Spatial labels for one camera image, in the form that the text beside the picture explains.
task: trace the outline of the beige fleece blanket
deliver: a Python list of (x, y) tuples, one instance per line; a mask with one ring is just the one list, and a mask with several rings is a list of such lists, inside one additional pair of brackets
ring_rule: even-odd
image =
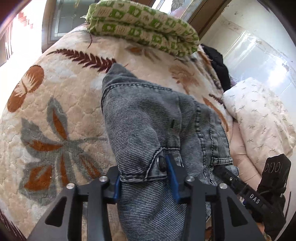
[[(86, 28), (75, 28), (37, 60), (0, 120), (0, 209), (26, 237), (67, 183), (88, 183), (116, 165), (100, 107), (102, 80), (114, 62), (207, 104), (231, 136), (220, 81), (201, 47), (177, 58)], [(114, 205), (109, 219), (114, 235), (120, 230)]]

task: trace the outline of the denim stitching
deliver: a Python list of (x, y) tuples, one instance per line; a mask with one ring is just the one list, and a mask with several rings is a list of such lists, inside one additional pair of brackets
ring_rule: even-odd
[(225, 130), (224, 130), (224, 128), (223, 128), (223, 126), (222, 126), (222, 124), (220, 124), (220, 126), (222, 127), (222, 129), (223, 129), (223, 132), (224, 132), (224, 135), (225, 135), (225, 137), (226, 137), (226, 140), (227, 140), (227, 145), (228, 145), (228, 151), (229, 151), (229, 155), (230, 155), (229, 141), (228, 141), (228, 138), (227, 138), (226, 132), (225, 132)]
[(215, 161), (215, 163), (212, 164), (213, 166), (233, 163), (232, 157), (220, 157), (220, 158), (213, 157), (213, 160)]
[(211, 116), (211, 120), (210, 120), (210, 138), (211, 138), (211, 141), (212, 141), (212, 144), (211, 144), (211, 160), (210, 160), (210, 164), (209, 164), (209, 179), (210, 179), (210, 182), (213, 184), (213, 185), (217, 185), (217, 183), (215, 183), (214, 181), (214, 178), (212, 178), (212, 171), (211, 171), (211, 167), (213, 165), (213, 148), (214, 148), (214, 141), (213, 141), (213, 136), (212, 136), (212, 132), (214, 131), (213, 129), (213, 122), (214, 122), (214, 118), (212, 115)]
[[(181, 109), (180, 109), (180, 95), (178, 95), (177, 98), (178, 98), (178, 109), (181, 112)], [(180, 126), (181, 126), (181, 128), (180, 128), (180, 131), (179, 131), (179, 139), (180, 139), (180, 133), (181, 133), (181, 130), (182, 130), (182, 118), (181, 118)], [(184, 165), (183, 165), (183, 159), (181, 157), (181, 154), (180, 154), (180, 163), (181, 163), (181, 167), (184, 167)]]
[(144, 177), (143, 178), (141, 178), (141, 181), (139, 181), (138, 179), (140, 179), (139, 177), (133, 177), (133, 176), (124, 176), (124, 177), (120, 177), (120, 179), (122, 180), (122, 181), (131, 181), (131, 180), (133, 180), (133, 179), (135, 179), (135, 180), (137, 180), (137, 181), (135, 181), (135, 183), (142, 183), (142, 180), (143, 181), (158, 181), (158, 180), (164, 180), (164, 179), (166, 179), (167, 178), (167, 176), (158, 176), (158, 177), (150, 177), (149, 179), (147, 179), (147, 180), (144, 180)]
[(139, 173), (135, 173), (135, 174), (125, 174), (124, 172), (120, 172), (121, 176), (125, 176), (125, 177), (134, 177), (134, 178), (143, 178), (144, 174), (139, 174)]
[(200, 119), (200, 113), (201, 113), (201, 110), (197, 104), (197, 102), (195, 102), (195, 107), (196, 107), (196, 118), (195, 118), (195, 126), (196, 126), (196, 133), (197, 133), (197, 137), (200, 139), (200, 145), (201, 145), (201, 149), (202, 149), (202, 163), (203, 163), (203, 174), (204, 174), (204, 177), (206, 177), (206, 174), (205, 174), (205, 167), (206, 167), (206, 150), (205, 150), (205, 143), (204, 143), (204, 137), (200, 131), (200, 126), (199, 126), (199, 123), (198, 123), (198, 119)]
[(156, 86), (156, 85), (142, 84), (142, 83), (111, 84), (107, 88), (105, 88), (104, 91), (103, 91), (103, 93), (102, 93), (102, 98), (101, 98), (101, 109), (102, 109), (102, 112), (103, 112), (103, 103), (104, 103), (105, 97), (109, 93), (109, 91), (111, 89), (116, 88), (116, 87), (127, 87), (127, 86), (129, 86), (129, 87), (131, 87), (131, 86), (141, 86), (141, 87), (147, 87), (147, 88), (150, 88), (150, 89), (166, 90), (166, 91), (173, 92), (172, 89), (170, 89), (170, 88)]
[(160, 153), (160, 152), (162, 152), (162, 150), (180, 150), (180, 148), (176, 148), (176, 147), (168, 147), (168, 148), (166, 148), (166, 147), (161, 147), (155, 154), (154, 154), (154, 156), (153, 156), (153, 159), (152, 159), (152, 161), (151, 161), (151, 163), (150, 163), (150, 165), (149, 165), (149, 167), (148, 167), (148, 169), (147, 169), (147, 172), (146, 172), (146, 175), (145, 175), (145, 181), (147, 180), (147, 178), (148, 178), (148, 174), (149, 174), (149, 171), (150, 171), (150, 169), (151, 169), (151, 167), (152, 167), (152, 165), (153, 165), (153, 162), (154, 162), (154, 160), (155, 160), (155, 157)]

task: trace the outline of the green patterned quilt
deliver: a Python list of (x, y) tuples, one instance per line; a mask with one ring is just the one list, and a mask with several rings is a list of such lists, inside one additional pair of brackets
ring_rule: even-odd
[(132, 1), (91, 4), (86, 21), (92, 34), (130, 39), (180, 57), (196, 52), (199, 44), (190, 24)]

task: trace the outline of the glass pane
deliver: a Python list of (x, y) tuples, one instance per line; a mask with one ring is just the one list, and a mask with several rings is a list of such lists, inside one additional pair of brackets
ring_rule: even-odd
[(81, 25), (90, 4), (99, 0), (56, 0), (50, 38), (58, 40), (67, 32)]
[(152, 8), (171, 14), (184, 21), (188, 21), (202, 0), (185, 0), (181, 6), (179, 2), (180, 0), (156, 0)]

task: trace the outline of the white wall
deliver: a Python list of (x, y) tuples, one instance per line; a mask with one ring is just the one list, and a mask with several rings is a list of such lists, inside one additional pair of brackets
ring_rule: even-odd
[[(233, 39), (240, 32), (231, 30), (232, 25), (238, 25), (266, 41), (296, 69), (296, 47), (293, 41), (277, 17), (257, 0), (232, 0), (201, 42), (225, 53), (225, 49), (234, 43)], [(223, 36), (223, 41), (216, 38)]]

